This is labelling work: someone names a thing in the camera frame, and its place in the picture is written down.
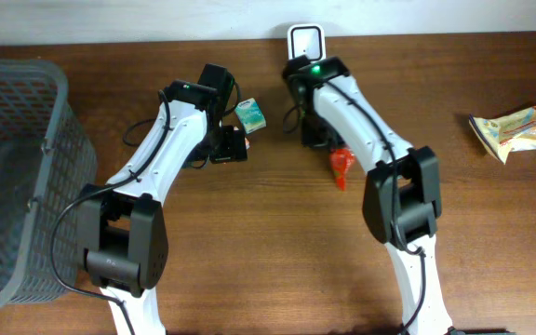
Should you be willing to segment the yellow chips bag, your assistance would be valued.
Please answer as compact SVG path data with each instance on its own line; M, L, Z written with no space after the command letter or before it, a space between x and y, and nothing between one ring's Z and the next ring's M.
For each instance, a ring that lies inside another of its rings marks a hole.
M536 105L495 119L470 114L468 123L485 150L503 164L511 152L536 150Z

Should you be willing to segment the white barcode scanner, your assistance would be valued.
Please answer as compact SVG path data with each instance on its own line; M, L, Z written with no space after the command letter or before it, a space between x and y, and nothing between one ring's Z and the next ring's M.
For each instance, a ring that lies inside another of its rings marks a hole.
M326 54L325 33L317 23L291 25L287 31L288 58L306 56L310 62L323 60Z

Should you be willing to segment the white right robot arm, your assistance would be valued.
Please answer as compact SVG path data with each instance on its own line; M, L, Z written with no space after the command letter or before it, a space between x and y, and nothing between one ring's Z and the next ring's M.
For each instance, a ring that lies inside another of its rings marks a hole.
M392 261L402 301L403 334L450 334L436 266L442 212L439 161L396 134L362 94L337 57L289 60L282 78L304 124L341 138L366 175L362 213Z

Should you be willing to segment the green small box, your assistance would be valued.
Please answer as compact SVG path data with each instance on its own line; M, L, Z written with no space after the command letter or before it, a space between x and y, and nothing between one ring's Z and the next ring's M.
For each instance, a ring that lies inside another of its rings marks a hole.
M239 102L235 113L247 134L266 127L266 120L254 98Z

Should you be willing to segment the grey plastic basket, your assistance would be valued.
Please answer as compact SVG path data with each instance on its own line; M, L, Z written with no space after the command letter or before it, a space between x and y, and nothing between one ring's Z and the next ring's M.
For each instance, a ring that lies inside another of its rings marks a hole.
M77 278L76 217L60 212L95 180L97 156L46 60L0 60L0 309L56 300Z

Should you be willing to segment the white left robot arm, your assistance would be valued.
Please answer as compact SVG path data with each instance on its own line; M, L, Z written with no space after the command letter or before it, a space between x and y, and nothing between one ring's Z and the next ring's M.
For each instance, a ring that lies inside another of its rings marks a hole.
M182 168L247 158L245 133L225 126L239 90L224 67L207 64L198 81L161 89L154 124L105 185L88 184L77 207L80 266L111 307L120 334L163 334L156 285L168 262L163 204Z

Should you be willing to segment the red snack bag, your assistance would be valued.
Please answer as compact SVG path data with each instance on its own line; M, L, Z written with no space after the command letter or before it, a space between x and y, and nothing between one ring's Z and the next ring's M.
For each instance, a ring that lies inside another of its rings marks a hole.
M329 162L337 187L345 191L347 174L355 163L355 154L349 147L338 148L329 154Z

